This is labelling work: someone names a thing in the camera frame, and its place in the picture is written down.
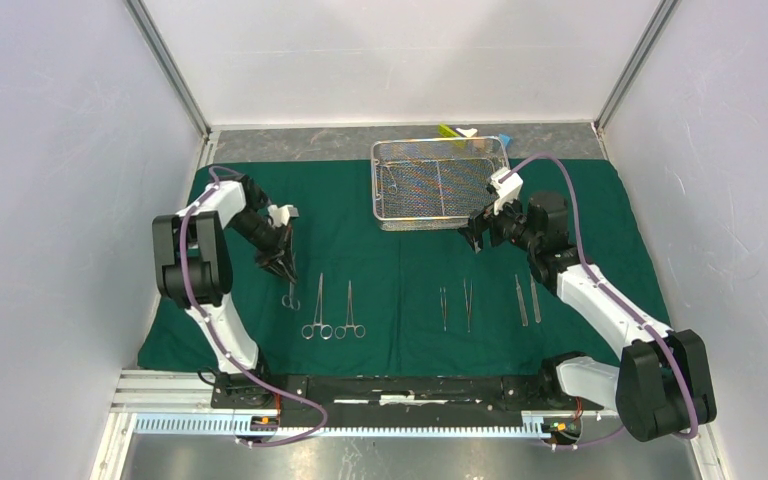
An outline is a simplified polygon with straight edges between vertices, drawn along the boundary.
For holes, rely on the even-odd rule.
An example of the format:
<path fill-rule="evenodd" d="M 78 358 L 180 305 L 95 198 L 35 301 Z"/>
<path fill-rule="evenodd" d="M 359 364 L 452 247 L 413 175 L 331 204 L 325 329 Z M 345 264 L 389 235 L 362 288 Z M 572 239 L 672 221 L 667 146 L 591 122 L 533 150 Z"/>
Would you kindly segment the metal mesh instrument tray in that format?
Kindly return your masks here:
<path fill-rule="evenodd" d="M 371 147 L 372 211 L 384 231 L 456 230 L 490 204 L 489 177 L 509 165 L 498 137 L 379 141 Z M 384 190 L 390 165 L 398 194 Z"/>

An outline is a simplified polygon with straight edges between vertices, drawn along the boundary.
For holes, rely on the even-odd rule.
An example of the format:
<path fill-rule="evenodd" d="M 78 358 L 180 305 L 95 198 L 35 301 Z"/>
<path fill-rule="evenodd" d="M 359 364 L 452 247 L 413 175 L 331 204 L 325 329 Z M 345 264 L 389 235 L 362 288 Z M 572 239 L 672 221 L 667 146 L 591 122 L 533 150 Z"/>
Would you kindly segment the pointed steel tweezers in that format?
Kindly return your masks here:
<path fill-rule="evenodd" d="M 473 307 L 473 284 L 466 278 L 463 279 L 463 294 L 465 304 L 466 331 L 472 332 L 472 307 Z"/>

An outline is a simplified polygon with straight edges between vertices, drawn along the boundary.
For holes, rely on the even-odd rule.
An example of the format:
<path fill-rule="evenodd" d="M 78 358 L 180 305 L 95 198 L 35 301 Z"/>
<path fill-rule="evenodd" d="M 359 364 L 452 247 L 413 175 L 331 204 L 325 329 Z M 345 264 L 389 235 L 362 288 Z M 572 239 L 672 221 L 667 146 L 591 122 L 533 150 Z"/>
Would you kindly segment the steel forceps with ring handles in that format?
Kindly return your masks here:
<path fill-rule="evenodd" d="M 324 274 L 321 273 L 318 279 L 317 294 L 314 308 L 313 319 L 310 323 L 304 325 L 300 331 L 305 340 L 312 340 L 318 336 L 323 340 L 329 340 L 334 336 L 334 328 L 328 324 L 324 318 Z"/>

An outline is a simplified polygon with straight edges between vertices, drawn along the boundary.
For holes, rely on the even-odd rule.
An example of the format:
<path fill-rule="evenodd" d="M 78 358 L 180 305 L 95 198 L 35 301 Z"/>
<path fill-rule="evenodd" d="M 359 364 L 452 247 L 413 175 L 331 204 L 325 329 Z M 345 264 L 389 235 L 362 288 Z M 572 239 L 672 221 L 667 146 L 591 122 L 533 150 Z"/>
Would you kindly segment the green surgical cloth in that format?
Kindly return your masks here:
<path fill-rule="evenodd" d="M 327 376 L 528 375 L 542 360 L 570 351 L 616 364 L 609 345 L 572 308 L 538 287 L 542 321 L 534 322 L 526 254 L 505 244 L 470 249 L 456 232 L 386 232 L 371 201 L 366 160 L 249 163 L 250 175 L 275 200 L 293 204 L 294 252 L 301 308 L 281 304 L 288 285 L 258 268 L 250 243 L 228 232 L 232 295 L 243 325 L 275 374 Z M 324 274 L 324 318 L 346 317 L 352 281 L 355 320 L 366 335 L 305 340 Z M 529 325 L 523 327 L 514 275 L 522 285 Z M 472 332 L 466 331 L 463 279 L 473 284 Z M 439 288 L 445 286 L 448 331 Z"/>

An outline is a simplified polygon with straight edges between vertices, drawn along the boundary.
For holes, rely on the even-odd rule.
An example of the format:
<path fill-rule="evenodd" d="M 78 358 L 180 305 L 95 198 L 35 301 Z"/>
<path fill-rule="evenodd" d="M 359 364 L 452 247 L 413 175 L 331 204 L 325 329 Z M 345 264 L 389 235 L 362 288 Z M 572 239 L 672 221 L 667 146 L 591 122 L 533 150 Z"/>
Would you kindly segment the steel scalpel handle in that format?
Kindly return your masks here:
<path fill-rule="evenodd" d="M 542 321 L 542 317 L 541 317 L 541 309 L 540 309 L 540 303 L 539 303 L 538 283 L 533 276 L 530 276 L 529 279 L 530 279 L 530 294 L 532 299 L 534 322 L 536 324 L 540 324 Z"/>

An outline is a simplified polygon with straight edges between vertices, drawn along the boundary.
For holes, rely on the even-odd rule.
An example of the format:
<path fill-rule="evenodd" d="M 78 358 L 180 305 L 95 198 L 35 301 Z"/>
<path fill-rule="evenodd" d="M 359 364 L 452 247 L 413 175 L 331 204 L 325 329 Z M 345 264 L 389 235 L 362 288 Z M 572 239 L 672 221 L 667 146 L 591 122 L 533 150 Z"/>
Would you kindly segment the blue small block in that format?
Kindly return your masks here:
<path fill-rule="evenodd" d="M 504 134 L 498 134 L 497 137 L 500 140 L 500 142 L 502 143 L 502 145 L 505 148 L 508 148 L 508 146 L 511 143 L 511 138 L 508 135 L 504 135 Z"/>

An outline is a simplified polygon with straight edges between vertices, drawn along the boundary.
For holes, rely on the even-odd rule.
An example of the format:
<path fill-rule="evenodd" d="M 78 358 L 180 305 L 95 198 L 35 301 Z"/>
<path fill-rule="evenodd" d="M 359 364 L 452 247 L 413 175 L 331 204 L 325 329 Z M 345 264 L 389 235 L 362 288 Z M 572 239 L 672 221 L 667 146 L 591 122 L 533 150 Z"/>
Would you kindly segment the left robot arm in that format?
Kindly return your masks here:
<path fill-rule="evenodd" d="M 254 247 L 257 267 L 295 285 L 293 222 L 298 215 L 292 204 L 275 204 L 252 177 L 231 171 L 225 178 L 214 175 L 188 206 L 152 222 L 158 290 L 205 336 L 217 362 L 211 372 L 219 401 L 257 408 L 278 395 L 260 347 L 234 304 L 225 232 L 236 231 Z"/>

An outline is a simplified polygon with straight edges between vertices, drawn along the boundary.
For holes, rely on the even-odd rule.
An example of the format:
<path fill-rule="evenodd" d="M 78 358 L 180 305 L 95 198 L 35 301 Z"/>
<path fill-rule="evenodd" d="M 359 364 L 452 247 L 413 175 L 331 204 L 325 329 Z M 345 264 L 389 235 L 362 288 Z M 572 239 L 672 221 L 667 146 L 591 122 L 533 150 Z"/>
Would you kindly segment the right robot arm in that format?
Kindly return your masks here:
<path fill-rule="evenodd" d="M 718 414 L 706 345 L 693 330 L 677 331 L 619 292 L 570 239 L 578 232 L 573 204 L 552 191 L 527 203 L 491 203 L 458 232 L 480 252 L 485 245 L 522 250 L 535 283 L 575 310 L 617 356 L 616 366 L 583 352 L 543 361 L 540 400 L 562 408 L 575 397 L 615 411 L 633 438 L 693 438 Z"/>

